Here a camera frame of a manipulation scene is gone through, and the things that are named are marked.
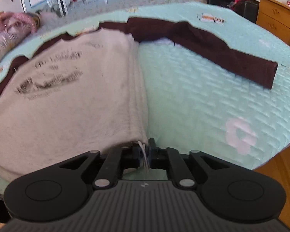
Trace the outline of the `floral rolled quilt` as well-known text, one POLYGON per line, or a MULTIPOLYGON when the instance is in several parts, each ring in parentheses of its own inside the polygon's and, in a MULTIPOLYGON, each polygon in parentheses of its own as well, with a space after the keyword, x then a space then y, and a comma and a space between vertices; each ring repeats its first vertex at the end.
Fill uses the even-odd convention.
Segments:
POLYGON ((0 61, 29 33, 30 29, 27 26, 17 27, 16 25, 0 32, 0 61))

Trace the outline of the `grey and maroon sweatshirt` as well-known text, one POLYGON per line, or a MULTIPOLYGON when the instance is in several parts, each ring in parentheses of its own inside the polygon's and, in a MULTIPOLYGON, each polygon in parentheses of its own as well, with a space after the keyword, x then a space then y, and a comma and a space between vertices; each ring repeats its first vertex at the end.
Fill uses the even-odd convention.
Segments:
POLYGON ((131 17, 62 34, 0 82, 0 177, 12 181, 89 150, 148 142, 138 44, 167 38, 223 69, 272 88, 276 62, 230 48, 186 21, 131 17))

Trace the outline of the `pink crumpled garment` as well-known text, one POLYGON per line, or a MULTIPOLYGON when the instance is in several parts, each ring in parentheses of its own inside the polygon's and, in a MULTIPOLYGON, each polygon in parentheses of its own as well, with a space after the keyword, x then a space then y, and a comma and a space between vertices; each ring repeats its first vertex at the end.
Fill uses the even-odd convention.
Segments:
POLYGON ((7 32, 12 28, 20 28, 30 33, 36 33, 41 24, 41 20, 34 13, 0 13, 0 32, 7 32))

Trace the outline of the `wooden dresser desk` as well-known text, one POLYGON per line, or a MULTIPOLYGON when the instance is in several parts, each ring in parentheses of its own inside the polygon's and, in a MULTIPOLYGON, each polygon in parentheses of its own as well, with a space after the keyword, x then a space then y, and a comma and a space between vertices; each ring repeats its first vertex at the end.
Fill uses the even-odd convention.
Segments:
POLYGON ((290 7, 276 0, 260 0, 258 26, 268 30, 290 47, 290 7))

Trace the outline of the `teal bee-pattern bedspread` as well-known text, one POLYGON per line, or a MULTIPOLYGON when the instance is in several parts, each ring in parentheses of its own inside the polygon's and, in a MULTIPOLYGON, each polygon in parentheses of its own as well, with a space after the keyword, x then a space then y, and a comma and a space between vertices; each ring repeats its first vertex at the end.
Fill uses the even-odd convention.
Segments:
POLYGON ((148 134, 161 147, 198 150, 249 169, 290 146, 290 47, 270 32, 225 9, 197 2, 106 8, 80 21, 48 28, 20 47, 30 53, 61 33, 130 16, 189 21, 231 47, 276 61, 272 89, 234 75, 168 40, 139 48, 148 96, 148 134))

